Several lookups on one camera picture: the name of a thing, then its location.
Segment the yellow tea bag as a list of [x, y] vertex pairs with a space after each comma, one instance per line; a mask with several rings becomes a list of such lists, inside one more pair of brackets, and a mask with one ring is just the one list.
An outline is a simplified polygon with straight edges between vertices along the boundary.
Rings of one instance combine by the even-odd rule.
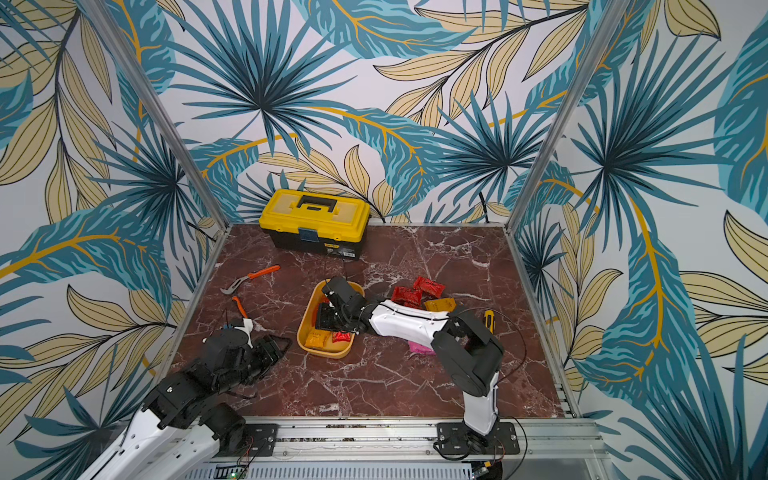
[[425, 301], [424, 307], [430, 312], [453, 312], [457, 303], [453, 298], [440, 298]]
[[306, 337], [304, 346], [309, 349], [324, 350], [329, 337], [328, 331], [312, 329]]

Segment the red tea bag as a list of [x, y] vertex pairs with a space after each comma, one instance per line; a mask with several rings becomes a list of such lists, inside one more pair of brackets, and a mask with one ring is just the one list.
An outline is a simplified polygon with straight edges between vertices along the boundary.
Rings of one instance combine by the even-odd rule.
[[419, 309], [422, 303], [422, 291], [412, 287], [397, 286], [394, 288], [391, 300], [402, 306]]
[[434, 299], [441, 298], [445, 290], [443, 284], [422, 276], [415, 280], [413, 288]]

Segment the pink tea bag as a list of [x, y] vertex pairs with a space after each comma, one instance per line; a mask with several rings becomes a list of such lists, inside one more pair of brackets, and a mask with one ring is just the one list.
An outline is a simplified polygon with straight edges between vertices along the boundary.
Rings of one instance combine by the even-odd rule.
[[424, 345], [415, 343], [415, 342], [408, 342], [409, 351], [414, 354], [418, 355], [427, 355], [427, 356], [434, 356], [435, 352]]

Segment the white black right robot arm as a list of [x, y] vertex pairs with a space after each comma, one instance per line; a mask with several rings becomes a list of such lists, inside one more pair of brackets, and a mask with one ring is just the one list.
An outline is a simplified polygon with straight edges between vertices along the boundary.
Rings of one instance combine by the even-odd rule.
[[320, 283], [328, 300], [316, 327], [331, 332], [375, 334], [430, 348], [446, 374], [463, 392], [463, 423], [487, 436], [499, 415], [497, 384], [503, 345], [469, 311], [431, 312], [391, 300], [368, 300], [340, 276]]

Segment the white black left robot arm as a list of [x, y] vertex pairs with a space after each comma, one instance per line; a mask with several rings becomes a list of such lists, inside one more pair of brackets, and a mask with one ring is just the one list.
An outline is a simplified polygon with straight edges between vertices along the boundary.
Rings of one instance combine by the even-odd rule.
[[251, 332], [244, 319], [212, 333], [196, 359], [150, 390], [82, 478], [180, 479], [218, 455], [249, 462], [271, 448], [276, 425], [250, 428], [220, 399], [264, 378], [291, 346], [288, 338]]

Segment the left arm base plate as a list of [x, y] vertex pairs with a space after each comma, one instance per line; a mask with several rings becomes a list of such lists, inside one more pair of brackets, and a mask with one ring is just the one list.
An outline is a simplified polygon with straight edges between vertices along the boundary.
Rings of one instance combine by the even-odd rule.
[[275, 423], [245, 424], [237, 426], [224, 437], [218, 457], [271, 457], [275, 448], [279, 426]]

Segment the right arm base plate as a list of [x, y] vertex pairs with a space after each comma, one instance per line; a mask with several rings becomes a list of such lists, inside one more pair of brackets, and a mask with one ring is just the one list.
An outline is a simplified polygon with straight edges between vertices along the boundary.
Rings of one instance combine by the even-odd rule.
[[433, 443], [436, 452], [448, 459], [462, 460], [473, 455], [501, 457], [521, 452], [512, 423], [497, 421], [486, 435], [480, 435], [463, 422], [442, 422]]

